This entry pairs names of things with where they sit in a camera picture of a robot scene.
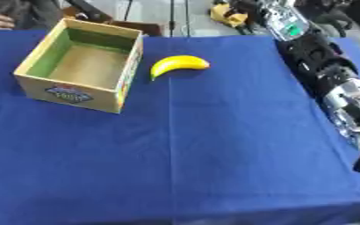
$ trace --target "yellow banana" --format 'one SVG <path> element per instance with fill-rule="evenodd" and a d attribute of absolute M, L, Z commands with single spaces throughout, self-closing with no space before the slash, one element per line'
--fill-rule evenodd
<path fill-rule="evenodd" d="M 151 69 L 151 79 L 175 69 L 207 69 L 210 63 L 191 55 L 171 56 L 157 62 Z"/>

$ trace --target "cardboard box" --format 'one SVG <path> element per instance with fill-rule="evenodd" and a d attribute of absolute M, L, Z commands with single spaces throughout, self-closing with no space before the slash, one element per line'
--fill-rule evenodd
<path fill-rule="evenodd" d="M 142 52 L 141 31 L 65 18 L 15 76 L 29 98 L 120 113 Z"/>

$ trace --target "person's leg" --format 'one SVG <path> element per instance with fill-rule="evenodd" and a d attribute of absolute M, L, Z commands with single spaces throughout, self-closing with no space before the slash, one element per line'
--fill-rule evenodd
<path fill-rule="evenodd" d="M 32 23 L 30 29 L 50 29 L 62 18 L 58 0 L 30 0 Z"/>

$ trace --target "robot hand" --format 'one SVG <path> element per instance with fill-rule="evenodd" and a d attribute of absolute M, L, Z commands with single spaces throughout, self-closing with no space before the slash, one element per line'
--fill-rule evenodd
<path fill-rule="evenodd" d="M 279 53 L 339 133 L 360 149 L 360 77 L 342 50 L 311 25 L 295 1 L 259 0 L 264 26 Z M 360 158 L 354 165 L 360 172 Z"/>

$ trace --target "blue cloth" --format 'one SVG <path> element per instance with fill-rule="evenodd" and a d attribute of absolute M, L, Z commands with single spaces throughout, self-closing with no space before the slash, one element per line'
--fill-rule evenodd
<path fill-rule="evenodd" d="M 360 220 L 360 155 L 269 37 L 145 39 L 121 115 L 28 99 L 12 71 L 43 32 L 0 32 L 0 225 Z M 360 49 L 338 40 L 360 70 Z M 165 56 L 208 70 L 148 81 Z"/>

